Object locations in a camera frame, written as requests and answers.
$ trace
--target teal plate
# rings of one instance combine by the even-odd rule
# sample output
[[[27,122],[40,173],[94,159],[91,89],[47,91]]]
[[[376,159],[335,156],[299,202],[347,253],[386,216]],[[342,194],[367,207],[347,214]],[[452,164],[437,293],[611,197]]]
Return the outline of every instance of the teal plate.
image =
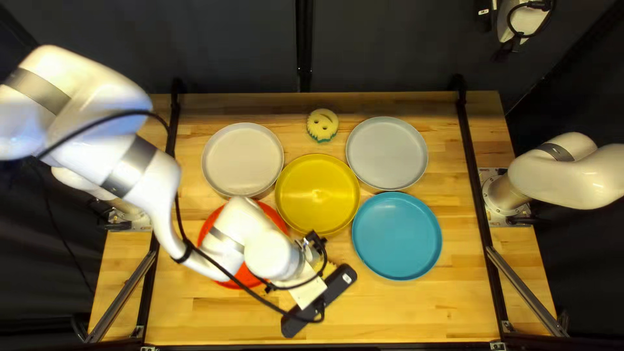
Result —
[[[402,192],[368,199],[353,220],[352,237],[364,264],[391,280],[422,277],[442,252],[436,216],[422,201]]]

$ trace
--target yellow sponge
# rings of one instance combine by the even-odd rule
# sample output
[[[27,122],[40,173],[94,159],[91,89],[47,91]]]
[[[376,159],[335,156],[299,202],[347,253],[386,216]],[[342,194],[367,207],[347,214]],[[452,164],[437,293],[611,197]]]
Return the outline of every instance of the yellow sponge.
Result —
[[[317,142],[330,141],[338,132],[338,116],[328,109],[317,109],[308,116],[308,134]]]
[[[315,272],[318,272],[322,266],[323,266],[323,260],[320,259],[316,261],[316,263],[314,264],[312,268],[314,269]],[[323,279],[329,277],[329,275],[332,274],[336,269],[338,269],[338,266],[336,266],[334,262],[327,261],[327,266],[325,266],[325,270],[323,271]]]

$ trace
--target silver band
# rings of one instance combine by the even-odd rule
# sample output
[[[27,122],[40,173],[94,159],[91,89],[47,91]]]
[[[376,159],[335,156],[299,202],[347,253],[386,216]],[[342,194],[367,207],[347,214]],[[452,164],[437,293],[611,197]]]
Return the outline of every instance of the silver band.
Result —
[[[3,84],[30,97],[55,115],[71,100],[55,85],[23,68],[13,71]]]
[[[137,136],[101,186],[124,197],[139,182],[155,153],[154,145]]]
[[[225,245],[240,252],[241,254],[245,251],[245,247],[241,243],[227,236],[226,234],[224,234],[222,231],[218,230],[215,227],[210,228],[210,230],[208,231],[208,234],[211,234],[212,236],[216,237]]]
[[[570,155],[568,150],[564,149],[560,145],[553,144],[551,142],[545,142],[542,145],[536,147],[537,150],[548,152],[557,161],[572,162],[574,157]]]

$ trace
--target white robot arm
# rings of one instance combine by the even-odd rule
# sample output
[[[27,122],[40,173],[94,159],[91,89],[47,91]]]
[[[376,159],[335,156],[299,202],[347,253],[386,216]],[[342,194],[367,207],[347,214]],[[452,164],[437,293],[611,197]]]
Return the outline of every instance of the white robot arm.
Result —
[[[513,213],[537,199],[573,209],[597,209],[624,196],[624,144],[597,148],[570,132],[518,156],[505,175],[484,188],[491,209]]]
[[[151,108],[149,96],[121,74],[59,47],[41,46],[0,85],[0,160],[37,155],[111,114]],[[42,161],[72,187],[143,209],[160,245],[179,259],[188,254],[171,217],[180,166],[135,134],[145,118],[129,116],[98,125]],[[304,264],[303,251],[250,199],[231,199],[210,234],[200,249],[231,274],[245,260],[260,277],[290,280]],[[195,251],[182,264],[214,280],[229,279]]]

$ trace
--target wooden table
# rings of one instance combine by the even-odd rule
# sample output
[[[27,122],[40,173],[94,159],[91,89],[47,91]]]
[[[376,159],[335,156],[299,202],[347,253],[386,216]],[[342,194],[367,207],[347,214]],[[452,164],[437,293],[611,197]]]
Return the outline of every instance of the wooden table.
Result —
[[[169,96],[154,95],[154,108],[169,115]],[[176,156],[182,166],[180,208],[192,240],[209,213],[225,201],[206,183],[200,168],[205,143],[234,122],[255,122],[280,139],[285,162],[323,153],[346,161],[344,146],[351,130],[374,116],[394,116],[411,123],[429,149],[427,171],[405,192],[435,213],[442,227],[442,254],[425,276],[392,282],[368,270],[357,258],[350,228],[333,237],[329,259],[351,265],[359,280],[327,310],[326,320],[309,325],[295,338],[280,332],[280,316],[246,293],[219,287],[204,276],[174,263],[160,251],[145,341],[155,345],[335,344],[490,341],[499,337],[484,255],[472,204],[453,92],[339,94],[188,94],[182,97]],[[499,95],[469,92],[467,112],[479,167],[506,167],[514,158]],[[307,113],[327,107],[340,118],[338,135],[318,144],[306,133]],[[159,147],[162,127],[148,122],[140,135]],[[361,202],[373,194],[363,187]],[[263,202],[275,206],[271,193]],[[92,328],[149,246],[148,233],[110,233],[102,260],[90,328]],[[533,228],[492,229],[495,248],[536,296],[554,313]],[[516,329],[546,334],[504,276],[509,320]],[[126,337],[135,326],[137,289],[107,340]],[[288,310],[287,292],[268,298]]]

